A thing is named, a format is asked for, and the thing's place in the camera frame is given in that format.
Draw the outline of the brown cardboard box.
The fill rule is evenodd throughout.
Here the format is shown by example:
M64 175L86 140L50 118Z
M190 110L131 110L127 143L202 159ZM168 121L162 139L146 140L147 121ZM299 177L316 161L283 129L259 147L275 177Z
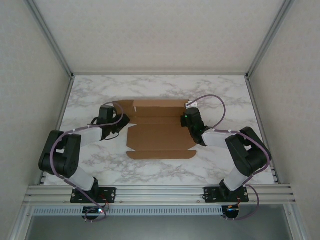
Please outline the brown cardboard box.
M181 116L187 99L126 99L116 101L130 119L126 146L133 160L187 160L195 157L196 146Z

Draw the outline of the aluminium left side rail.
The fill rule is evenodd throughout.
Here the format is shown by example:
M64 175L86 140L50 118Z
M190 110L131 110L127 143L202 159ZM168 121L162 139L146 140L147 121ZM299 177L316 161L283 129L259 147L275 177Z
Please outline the aluminium left side rail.
M76 78L76 76L73 75L69 79L67 90L66 90L66 93L65 93L64 98L63 98L62 107L60 109L60 112L59 112L58 119L57 119L57 122L55 124L54 130L60 130L60 128L61 128L61 125L62 125L62 122L63 122L63 118L64 118L64 115L65 115L65 111L66 111L66 108L67 108L67 105L68 105L68 101L69 101L69 98L70 98L70 95L71 95L71 91L72 91L72 88L73 88L73 85L74 85L74 82L75 82L75 78Z

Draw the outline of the thin aluminium back rail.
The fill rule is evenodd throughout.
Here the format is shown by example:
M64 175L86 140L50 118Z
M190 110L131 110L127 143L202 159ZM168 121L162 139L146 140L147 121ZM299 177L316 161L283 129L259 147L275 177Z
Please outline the thin aluminium back rail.
M129 72L74 72L74 76L245 76L246 72L183 72L183 71L129 71Z

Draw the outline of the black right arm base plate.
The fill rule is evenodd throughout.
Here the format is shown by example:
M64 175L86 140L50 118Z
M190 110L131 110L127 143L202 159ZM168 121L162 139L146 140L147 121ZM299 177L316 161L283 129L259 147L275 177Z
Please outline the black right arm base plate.
M207 186L203 188L202 198L206 203L248 203L249 196L246 187L240 187L235 191L217 186Z

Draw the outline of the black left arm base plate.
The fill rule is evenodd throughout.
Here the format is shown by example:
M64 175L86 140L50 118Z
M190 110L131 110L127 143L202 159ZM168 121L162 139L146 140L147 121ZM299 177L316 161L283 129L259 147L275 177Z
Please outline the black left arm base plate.
M113 204L116 198L116 191L117 189L115 187L98 187L97 189L84 192L98 204ZM84 196L78 189L72 190L70 202L72 204L92 203L92 201Z

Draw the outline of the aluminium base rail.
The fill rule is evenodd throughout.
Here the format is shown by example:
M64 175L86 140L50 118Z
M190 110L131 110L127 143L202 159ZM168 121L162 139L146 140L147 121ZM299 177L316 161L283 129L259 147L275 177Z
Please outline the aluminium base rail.
M202 206L202 185L154 185L154 186L117 186L114 206ZM254 185L254 190L247 188L249 202L255 205L259 197L262 205L295 204L296 198L289 184ZM24 196L23 205L60 206L70 205L72 188L66 185L29 186Z

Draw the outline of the aluminium left corner post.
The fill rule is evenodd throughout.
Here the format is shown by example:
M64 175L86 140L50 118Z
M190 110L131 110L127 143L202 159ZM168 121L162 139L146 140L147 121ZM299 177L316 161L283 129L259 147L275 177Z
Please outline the aluminium left corner post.
M26 6L28 7L30 13L32 14L34 20L36 21L39 29L43 33L45 39L47 40L49 46L51 47L54 55L56 56L59 64L63 68L63 71L67 75L68 79L72 81L74 79L74 73L72 72L67 60L65 59L60 47L58 46L46 20L41 13L35 0L23 0Z

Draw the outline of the aluminium corner post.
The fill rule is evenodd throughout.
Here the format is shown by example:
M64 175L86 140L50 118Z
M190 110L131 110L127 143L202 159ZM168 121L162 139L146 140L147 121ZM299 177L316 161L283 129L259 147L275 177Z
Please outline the aluminium corner post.
M30 13L32 14L34 20L36 21L39 29L43 33L45 39L47 40L49 46L51 47L54 55L56 56L59 64L63 68L63 71L67 75L68 79L72 81L74 79L74 73L72 72L67 60L65 59L60 47L58 46L46 20L41 13L35 0L23 0L26 6L28 7Z
M258 48L257 53L255 54L252 63L250 64L245 77L249 81L250 78L253 76L257 68L259 67L262 59L264 58L267 50L269 49L271 43L273 42L277 32L279 31L282 23L284 22L287 14L289 13L292 5L295 3L296 0L283 0L277 14L275 15L270 28L268 29L263 41Z

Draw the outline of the aluminium right corner post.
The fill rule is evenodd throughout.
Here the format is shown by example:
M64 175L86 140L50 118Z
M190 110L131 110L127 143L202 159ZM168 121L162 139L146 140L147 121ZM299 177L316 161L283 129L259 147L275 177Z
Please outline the aluminium right corner post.
M289 13L292 5L295 3L296 0L283 0L277 14L275 15L270 28L268 29L263 41L258 48L257 53L255 54L252 63L250 64L245 77L249 81L250 78L253 76L257 68L259 67L262 59L264 58L267 50L269 49L271 43L273 42L277 32L279 31L282 23L284 22L287 14Z

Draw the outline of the aluminium frame leg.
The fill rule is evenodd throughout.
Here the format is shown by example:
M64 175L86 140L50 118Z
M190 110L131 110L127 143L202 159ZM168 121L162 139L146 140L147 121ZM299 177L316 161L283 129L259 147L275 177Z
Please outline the aluminium frame leg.
M32 221L34 207L23 205L20 208L17 219L13 225L13 229L8 240L26 240L28 230Z
M301 214L296 204L283 205L293 240L309 240Z

